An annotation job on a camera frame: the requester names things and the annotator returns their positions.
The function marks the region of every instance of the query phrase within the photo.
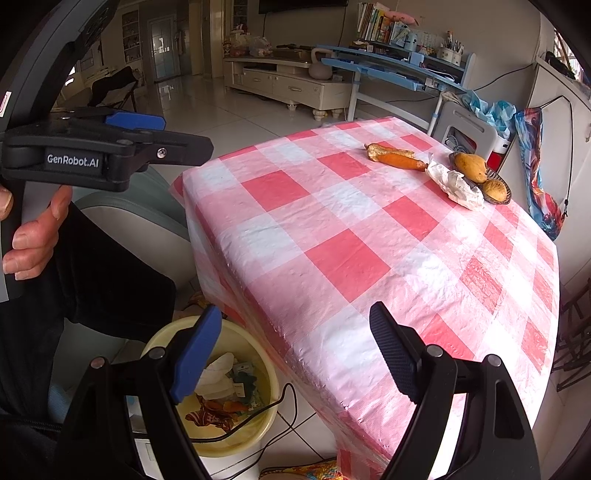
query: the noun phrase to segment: television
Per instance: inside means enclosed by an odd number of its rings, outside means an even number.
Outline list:
[[[346,7],[349,0],[259,0],[259,13],[283,12],[299,8]]]

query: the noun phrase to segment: cable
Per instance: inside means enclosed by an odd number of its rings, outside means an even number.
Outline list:
[[[525,67],[521,67],[520,69],[516,69],[516,70],[511,70],[510,72],[504,73],[503,75],[498,76],[496,79],[494,79],[492,82],[487,83],[486,85],[483,85],[482,87],[478,87],[476,89],[474,89],[474,92],[477,92],[478,90],[482,90],[483,88],[486,88],[490,85],[492,85],[493,83],[495,83],[497,80],[500,80],[501,78],[510,75],[511,73],[515,73],[515,72],[520,72],[521,70],[525,70],[529,67],[531,67],[533,65],[533,63],[530,63],[529,65],[526,65]]]
[[[396,103],[396,102],[424,102],[425,100],[433,100],[434,98],[439,98],[439,95],[431,95],[429,93],[426,93],[426,95],[429,95],[429,98],[421,98],[420,100],[391,100],[391,101],[386,102],[386,103]]]
[[[529,68],[529,67],[531,67],[532,65],[533,65],[533,64],[532,64],[532,63],[530,63],[529,65],[526,65],[525,67],[521,67],[520,69],[511,70],[510,72],[506,72],[506,73],[504,73],[503,75],[500,75],[500,76],[498,76],[498,77],[497,77],[496,79],[494,79],[493,81],[491,81],[491,82],[488,82],[486,85],[483,85],[482,87],[478,87],[478,88],[474,89],[473,91],[474,91],[474,92],[477,92],[478,90],[482,90],[483,88],[486,88],[486,87],[488,87],[488,86],[492,85],[492,84],[493,84],[493,83],[495,83],[497,80],[500,80],[501,78],[503,78],[503,77],[506,77],[507,75],[510,75],[511,73],[516,73],[516,72],[520,72],[521,70],[525,70],[526,68]],[[389,101],[389,102],[386,102],[386,103],[395,103],[395,102],[424,102],[424,101],[426,101],[426,100],[433,100],[434,98],[437,98],[437,96],[436,96],[436,95],[433,95],[433,96],[431,96],[431,97],[429,97],[429,98],[422,98],[422,99],[420,99],[420,100],[391,100],[391,101]]]
[[[269,405],[267,405],[266,407],[258,410],[256,413],[252,414],[250,417],[248,417],[247,420],[243,421],[238,427],[230,430],[229,432],[225,433],[224,435],[220,435],[219,437],[214,437],[214,438],[210,438],[210,439],[190,439],[192,443],[214,443],[214,442],[221,442],[222,440],[227,439],[228,437],[230,437],[231,435],[234,435],[238,430],[240,430],[244,425],[247,425],[251,420],[253,420],[254,418],[256,418],[257,416],[259,416],[261,413],[265,413],[267,410],[269,410],[270,408],[276,407],[277,405],[279,405],[281,402],[283,402],[283,400],[285,400],[285,392],[287,391],[287,387],[290,387],[293,394],[294,394],[294,401],[295,401],[295,406],[297,408],[297,399],[296,399],[296,390],[294,388],[294,386],[290,383],[286,383],[283,386],[283,392],[281,394],[281,397],[279,398],[279,400],[277,400],[276,402],[273,402]]]
[[[271,440],[269,440],[265,444],[265,446],[261,449],[261,453],[259,454],[259,456],[257,457],[257,459],[254,462],[252,462],[249,466],[244,467],[242,470],[237,471],[235,474],[233,474],[229,477],[226,477],[226,478],[220,478],[219,480],[234,480],[237,476],[242,475],[244,472],[250,470],[258,462],[261,461],[261,458],[262,458],[263,454],[265,453],[265,450],[267,450],[267,448],[269,448],[275,442],[275,440],[277,440],[281,436],[285,435],[287,432],[289,432],[294,427],[294,425],[296,424],[296,420],[297,420],[297,395],[296,395],[296,389],[294,388],[294,386],[290,383],[287,383],[283,387],[282,397],[285,395],[285,390],[288,386],[291,387],[291,391],[294,394],[294,419],[291,421],[291,423],[288,424],[288,427],[285,430],[283,430],[281,433],[275,435]]]
[[[556,100],[560,100],[561,98],[563,98],[564,100],[566,100],[569,104],[569,109],[570,109],[570,171],[569,171],[569,186],[566,190],[566,198],[564,199],[564,212],[562,214],[562,218],[564,220],[565,217],[568,217],[568,214],[566,212],[566,210],[569,207],[569,196],[570,196],[570,185],[573,181],[573,159],[574,159],[574,115],[573,115],[573,104],[570,103],[570,100],[567,99],[564,95],[560,95],[558,97],[556,97],[555,99],[546,102],[544,105],[542,105],[541,107],[539,107],[540,109],[547,107],[548,105],[552,105],[552,103],[554,103]]]
[[[345,18],[346,17],[347,17],[347,7],[345,6],[345,8],[343,9],[343,24],[340,26],[339,42],[337,43],[338,47],[340,47],[340,43],[343,40],[343,32],[345,31]]]

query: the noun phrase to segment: trash bin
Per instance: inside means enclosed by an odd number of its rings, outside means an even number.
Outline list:
[[[176,332],[192,327],[198,318],[198,316],[186,317],[169,323],[150,339],[142,355],[145,355],[155,346],[168,345]],[[254,375],[257,377],[256,387],[265,405],[269,405],[279,399],[280,392],[277,374],[275,373],[271,359],[263,350],[261,344],[242,327],[223,320],[222,333],[217,339],[207,364],[210,364],[227,352],[232,352],[239,362],[252,363]],[[212,425],[197,427],[192,421],[185,420],[187,413],[198,411],[199,409],[200,404],[194,394],[189,395],[177,405],[178,415],[189,437],[195,439],[214,438],[224,435],[225,432],[218,427]],[[276,415],[277,407],[270,408],[225,440],[213,443],[194,443],[193,446],[199,456],[224,457],[235,455],[243,450],[247,450],[260,441],[273,424]]]

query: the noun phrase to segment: finger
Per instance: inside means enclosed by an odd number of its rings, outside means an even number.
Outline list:
[[[68,207],[72,201],[72,187],[62,185],[51,199],[50,209],[54,218],[60,222],[68,215]]]
[[[27,248],[25,250],[10,250],[2,260],[2,270],[5,274],[26,271],[42,263],[47,253],[57,245],[58,236],[51,239],[43,248]]]
[[[0,186],[0,220],[6,220],[10,210],[12,210],[13,203],[12,193]]]
[[[25,223],[17,229],[12,239],[12,247],[15,250],[43,248],[55,237],[60,225],[61,221],[56,220],[48,208],[37,217],[37,220]]]
[[[14,274],[15,280],[28,280],[29,278],[35,278],[41,275],[41,272],[45,269],[49,260],[51,260],[52,255],[53,249],[49,250],[49,253],[41,260],[41,262],[35,265],[32,269],[16,272]]]

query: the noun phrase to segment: plastic tablecloth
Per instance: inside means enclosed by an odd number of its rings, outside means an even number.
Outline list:
[[[380,300],[425,343],[504,361],[533,424],[558,325],[554,244],[516,203],[471,212],[427,175],[368,160],[364,144],[447,163],[449,150],[395,118],[336,124],[187,170],[187,212],[204,295],[262,340],[335,434],[342,472],[384,470],[414,404],[369,330]],[[456,395],[431,475],[447,471]]]

